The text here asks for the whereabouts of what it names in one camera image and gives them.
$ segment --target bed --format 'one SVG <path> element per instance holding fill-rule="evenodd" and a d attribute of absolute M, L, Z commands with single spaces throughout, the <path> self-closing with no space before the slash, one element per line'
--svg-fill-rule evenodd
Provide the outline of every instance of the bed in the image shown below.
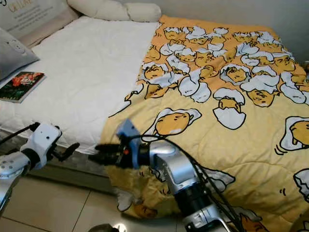
<path fill-rule="evenodd" d="M 105 123 L 126 118 L 145 143 L 171 139 L 213 179 L 245 231 L 306 231 L 309 79 L 270 28 L 162 16 L 135 87 Z M 118 209 L 179 212 L 157 170 L 106 167 Z"/>
<path fill-rule="evenodd" d="M 86 155 L 95 153 L 105 120 L 133 88 L 156 27 L 157 23 L 82 16 L 43 40 L 32 48 L 40 60 L 1 83 L 4 85 L 20 71 L 43 72 L 47 76 L 22 104 L 0 101 L 0 136 L 35 121 L 58 125 L 63 131 L 58 141 L 60 149 L 75 142 L 81 145 L 68 161 L 52 164 L 104 175 L 103 168 L 87 161 Z M 30 133 L 22 133 L 1 146 L 2 153 L 19 147 Z"/>

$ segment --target gray pillow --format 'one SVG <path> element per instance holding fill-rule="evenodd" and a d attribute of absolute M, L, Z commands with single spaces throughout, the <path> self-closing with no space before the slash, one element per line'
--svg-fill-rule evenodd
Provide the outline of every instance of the gray pillow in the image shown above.
<path fill-rule="evenodd" d="M 30 49 L 0 28 L 0 80 L 38 59 Z"/>

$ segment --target white wall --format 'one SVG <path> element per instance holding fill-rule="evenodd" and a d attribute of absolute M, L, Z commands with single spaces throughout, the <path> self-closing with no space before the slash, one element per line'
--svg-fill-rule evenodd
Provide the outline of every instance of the white wall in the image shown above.
<path fill-rule="evenodd" d="M 309 0 L 120 0 L 153 2 L 168 16 L 269 26 L 298 62 L 309 60 Z"/>

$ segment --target tile floor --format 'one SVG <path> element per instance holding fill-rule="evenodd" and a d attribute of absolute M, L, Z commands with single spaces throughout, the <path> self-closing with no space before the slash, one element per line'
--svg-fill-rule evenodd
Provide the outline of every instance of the tile floor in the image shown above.
<path fill-rule="evenodd" d="M 176 218 L 137 220 L 121 215 L 114 196 L 25 177 L 0 218 L 0 232 L 88 232 L 122 223 L 126 232 L 185 232 Z"/>

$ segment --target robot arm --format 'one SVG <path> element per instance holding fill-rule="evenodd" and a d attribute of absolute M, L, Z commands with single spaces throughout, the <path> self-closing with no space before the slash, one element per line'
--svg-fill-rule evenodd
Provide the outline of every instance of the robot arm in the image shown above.
<path fill-rule="evenodd" d="M 61 135 L 59 128 L 42 123 L 19 151 L 0 156 L 0 215 L 11 197 L 12 188 L 21 176 L 32 169 L 44 167 L 47 161 L 52 159 L 52 154 L 61 161 L 64 160 L 79 146 L 79 144 L 70 146 L 67 149 L 70 153 L 60 157 L 54 153 L 54 149 Z"/>
<path fill-rule="evenodd" d="M 149 165 L 165 177 L 188 232 L 230 232 L 193 164 L 177 147 L 166 141 L 142 144 L 139 132 L 129 120 L 120 125 L 117 136 L 122 141 L 120 145 L 98 145 L 100 152 L 89 159 L 122 168 Z"/>

